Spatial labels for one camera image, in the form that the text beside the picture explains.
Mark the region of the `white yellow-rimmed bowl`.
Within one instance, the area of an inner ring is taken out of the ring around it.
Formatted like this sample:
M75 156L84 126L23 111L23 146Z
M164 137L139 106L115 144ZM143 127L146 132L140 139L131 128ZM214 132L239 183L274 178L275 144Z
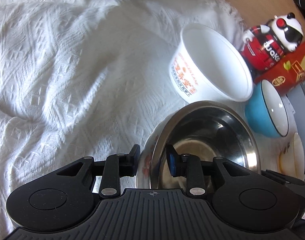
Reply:
M282 174L304 179L304 149L301 138L294 133L287 147L279 156L280 171Z

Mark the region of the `stainless steel bowl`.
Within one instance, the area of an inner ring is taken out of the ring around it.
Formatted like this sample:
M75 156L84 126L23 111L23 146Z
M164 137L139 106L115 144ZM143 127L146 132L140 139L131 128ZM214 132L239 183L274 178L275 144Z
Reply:
M256 141L246 122L230 107L213 101L198 101L167 116L152 134L149 186L183 187L182 179L166 170L164 148L173 145L178 154L192 154L201 160L223 157L260 173Z

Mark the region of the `white floral ceramic bowl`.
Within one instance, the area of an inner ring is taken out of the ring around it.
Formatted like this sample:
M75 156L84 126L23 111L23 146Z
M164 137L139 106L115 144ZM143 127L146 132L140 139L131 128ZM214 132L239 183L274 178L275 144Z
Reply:
M169 117L167 116L162 122L160 122L153 130L151 135L145 142L144 148L139 157L138 170L135 178L135 187L139 189L150 188L150 166L155 145L158 138L168 122Z

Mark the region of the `blue ceramic bowl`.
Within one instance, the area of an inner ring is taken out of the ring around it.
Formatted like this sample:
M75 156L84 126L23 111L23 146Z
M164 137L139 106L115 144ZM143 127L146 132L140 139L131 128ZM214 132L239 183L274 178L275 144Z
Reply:
M246 120L251 129L269 138L283 138L289 132L289 120L284 103L275 87L260 81L245 106Z

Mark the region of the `white computer case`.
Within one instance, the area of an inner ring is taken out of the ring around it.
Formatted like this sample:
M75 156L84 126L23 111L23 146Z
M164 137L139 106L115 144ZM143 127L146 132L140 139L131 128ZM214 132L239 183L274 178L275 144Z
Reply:
M290 130L305 138L305 81L282 96L287 113L290 114Z

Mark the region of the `white textured tablecloth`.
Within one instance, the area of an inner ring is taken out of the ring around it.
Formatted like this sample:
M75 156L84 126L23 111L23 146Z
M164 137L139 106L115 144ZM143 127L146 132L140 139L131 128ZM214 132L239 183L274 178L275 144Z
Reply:
M14 189L144 145L185 105L168 67L189 23L241 45L224 0L0 0L0 239Z

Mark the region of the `red quail eggs bag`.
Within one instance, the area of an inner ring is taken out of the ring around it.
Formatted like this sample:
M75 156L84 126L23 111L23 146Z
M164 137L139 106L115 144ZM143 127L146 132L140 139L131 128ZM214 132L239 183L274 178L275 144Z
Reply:
M305 41L295 52L287 54L275 66L255 78L255 84L262 80L268 80L280 95L287 94L303 82L305 80Z

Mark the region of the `panda bear figurine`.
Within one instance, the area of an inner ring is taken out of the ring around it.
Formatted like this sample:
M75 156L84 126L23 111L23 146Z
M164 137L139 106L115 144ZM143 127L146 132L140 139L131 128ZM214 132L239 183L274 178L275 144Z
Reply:
M242 39L244 46L240 53L250 71L257 74L269 70L286 54L294 52L302 42L303 30L295 14L290 12L247 29Z

